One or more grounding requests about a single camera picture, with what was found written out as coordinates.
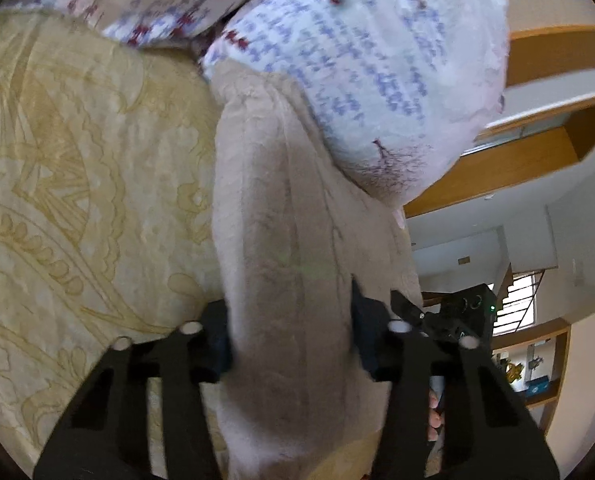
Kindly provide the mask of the person's right hand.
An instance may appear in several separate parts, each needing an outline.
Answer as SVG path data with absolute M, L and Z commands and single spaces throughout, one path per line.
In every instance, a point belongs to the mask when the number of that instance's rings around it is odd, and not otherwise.
M 429 420 L 427 421 L 427 440 L 436 442 L 444 425 L 444 416 L 439 414 L 439 398 L 434 390 L 429 391 Z

